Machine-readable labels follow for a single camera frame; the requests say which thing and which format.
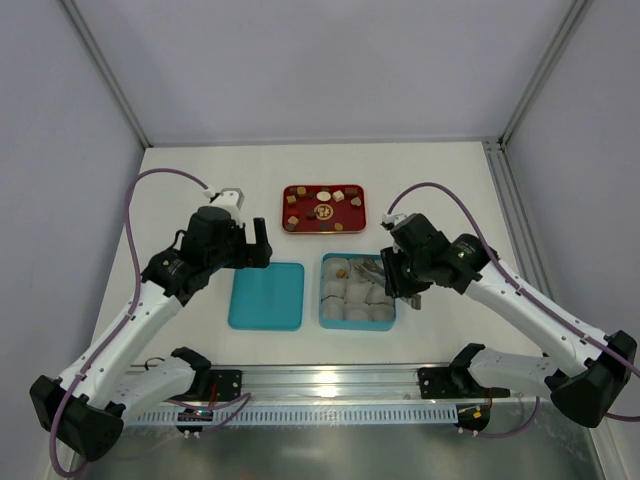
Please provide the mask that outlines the white oval chocolate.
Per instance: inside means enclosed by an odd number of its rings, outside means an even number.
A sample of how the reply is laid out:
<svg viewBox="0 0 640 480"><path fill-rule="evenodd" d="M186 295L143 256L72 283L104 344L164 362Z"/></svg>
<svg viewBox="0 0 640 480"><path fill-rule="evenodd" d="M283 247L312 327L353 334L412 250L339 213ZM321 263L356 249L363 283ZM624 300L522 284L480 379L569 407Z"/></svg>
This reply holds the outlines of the white oval chocolate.
<svg viewBox="0 0 640 480"><path fill-rule="evenodd" d="M327 201L329 201L331 199L331 194L329 192L326 192L326 191L320 191L317 194L317 199L320 202L327 202Z"/></svg>

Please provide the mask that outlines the metal serving tongs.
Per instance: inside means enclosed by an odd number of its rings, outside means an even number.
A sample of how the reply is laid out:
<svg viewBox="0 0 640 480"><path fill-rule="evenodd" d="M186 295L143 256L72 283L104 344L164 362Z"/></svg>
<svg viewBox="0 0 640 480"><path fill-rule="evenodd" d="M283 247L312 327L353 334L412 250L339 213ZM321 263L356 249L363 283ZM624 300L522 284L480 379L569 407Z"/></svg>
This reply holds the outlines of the metal serving tongs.
<svg viewBox="0 0 640 480"><path fill-rule="evenodd" d="M353 269L361 277L383 287L387 296L406 303L413 310L419 311L422 309L422 298L419 294L412 296L397 295L396 291L392 289L391 284L388 282L386 272L381 262L370 257L365 257L361 262L357 263Z"/></svg>

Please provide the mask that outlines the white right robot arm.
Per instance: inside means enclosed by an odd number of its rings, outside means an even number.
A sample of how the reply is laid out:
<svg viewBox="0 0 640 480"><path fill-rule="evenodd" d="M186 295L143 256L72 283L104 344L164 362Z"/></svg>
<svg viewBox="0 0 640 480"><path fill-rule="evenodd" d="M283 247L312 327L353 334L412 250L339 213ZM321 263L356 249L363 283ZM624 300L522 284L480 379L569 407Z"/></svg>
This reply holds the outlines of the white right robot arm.
<svg viewBox="0 0 640 480"><path fill-rule="evenodd" d="M420 213L386 214L381 225L393 239L381 252L389 296L451 289L492 310L542 352L531 357L471 344L454 368L483 388L548 399L583 427L608 417L634 372L633 337L607 334L571 315L519 277L480 233L450 241Z"/></svg>

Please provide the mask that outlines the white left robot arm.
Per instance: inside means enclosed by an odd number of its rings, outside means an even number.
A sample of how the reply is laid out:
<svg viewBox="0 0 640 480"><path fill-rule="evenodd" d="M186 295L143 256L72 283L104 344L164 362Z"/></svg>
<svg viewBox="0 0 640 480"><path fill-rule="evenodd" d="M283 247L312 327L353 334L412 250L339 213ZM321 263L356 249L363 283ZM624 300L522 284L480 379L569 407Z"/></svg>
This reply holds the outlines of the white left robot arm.
<svg viewBox="0 0 640 480"><path fill-rule="evenodd" d="M210 361L179 347L157 367L124 376L159 330L221 269L265 268L272 248L266 223L253 221L255 240L228 207L203 206L177 232L173 244L138 272L132 299L111 325L58 377L38 377L29 395L49 453L63 443L87 462L105 456L125 425L175 397L196 399L212 383Z"/></svg>

